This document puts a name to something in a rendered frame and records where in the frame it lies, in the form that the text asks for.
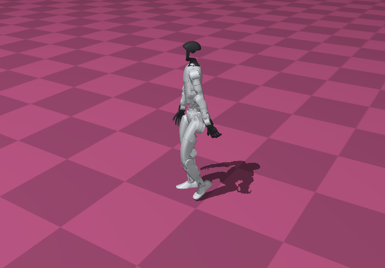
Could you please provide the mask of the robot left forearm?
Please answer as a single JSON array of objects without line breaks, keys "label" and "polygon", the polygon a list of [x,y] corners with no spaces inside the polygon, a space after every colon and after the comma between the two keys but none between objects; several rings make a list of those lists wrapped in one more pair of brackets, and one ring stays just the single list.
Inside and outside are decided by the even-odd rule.
[{"label": "robot left forearm", "polygon": [[203,97],[198,96],[196,98],[196,102],[199,105],[198,109],[200,110],[200,113],[202,114],[202,119],[204,120],[205,125],[206,126],[211,125],[210,113],[208,112],[207,104],[206,104],[205,100],[203,99]]}]

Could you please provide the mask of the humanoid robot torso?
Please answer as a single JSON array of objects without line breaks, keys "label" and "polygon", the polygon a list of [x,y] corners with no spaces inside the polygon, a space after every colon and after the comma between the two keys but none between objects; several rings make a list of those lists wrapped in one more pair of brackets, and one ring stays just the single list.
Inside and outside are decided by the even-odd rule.
[{"label": "humanoid robot torso", "polygon": [[[189,64],[188,64],[189,65]],[[186,112],[186,118],[187,121],[190,123],[192,120],[195,120],[196,117],[202,119],[202,114],[200,113],[200,110],[198,109],[198,104],[194,103],[194,97],[197,95],[194,91],[192,82],[189,79],[189,71],[192,69],[197,69],[200,73],[200,81],[202,85],[202,69],[199,66],[195,66],[194,64],[190,64],[191,66],[188,67],[188,65],[185,67],[185,70],[183,72],[183,84],[184,84],[184,90],[185,90],[185,99],[186,102],[189,103],[188,109]],[[203,119],[202,119],[203,121]]]}]

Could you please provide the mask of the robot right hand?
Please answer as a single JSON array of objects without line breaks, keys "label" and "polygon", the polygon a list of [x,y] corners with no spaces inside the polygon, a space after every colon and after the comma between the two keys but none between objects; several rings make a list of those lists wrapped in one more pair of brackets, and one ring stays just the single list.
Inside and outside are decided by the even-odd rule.
[{"label": "robot right hand", "polygon": [[[186,108],[185,108],[186,109]],[[175,116],[173,117],[173,120],[176,118],[176,121],[175,121],[175,125],[177,123],[177,125],[179,126],[179,120],[181,122],[181,119],[182,119],[182,116],[185,115],[185,110],[180,110],[180,105],[179,105],[179,111],[175,114]],[[177,121],[178,119],[178,121]]]}]

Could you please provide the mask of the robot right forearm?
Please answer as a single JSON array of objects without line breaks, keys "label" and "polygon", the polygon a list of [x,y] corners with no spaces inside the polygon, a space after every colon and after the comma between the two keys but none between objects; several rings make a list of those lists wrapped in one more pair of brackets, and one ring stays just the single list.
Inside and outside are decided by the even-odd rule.
[{"label": "robot right forearm", "polygon": [[186,99],[185,99],[185,93],[182,92],[182,97],[181,97],[181,100],[180,100],[180,110],[185,110],[186,105],[187,105],[187,102],[186,102]]}]

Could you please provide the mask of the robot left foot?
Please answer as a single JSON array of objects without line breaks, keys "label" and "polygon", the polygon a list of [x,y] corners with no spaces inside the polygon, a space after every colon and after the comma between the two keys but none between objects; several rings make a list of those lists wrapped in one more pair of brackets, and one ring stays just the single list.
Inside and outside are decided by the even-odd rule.
[{"label": "robot left foot", "polygon": [[[204,181],[205,186],[201,188],[200,186],[198,187],[197,191],[194,193],[193,198],[195,200],[199,199],[201,196],[204,195],[204,193],[212,186],[212,182],[210,180],[205,180]],[[203,185],[202,185],[203,186]]]}]

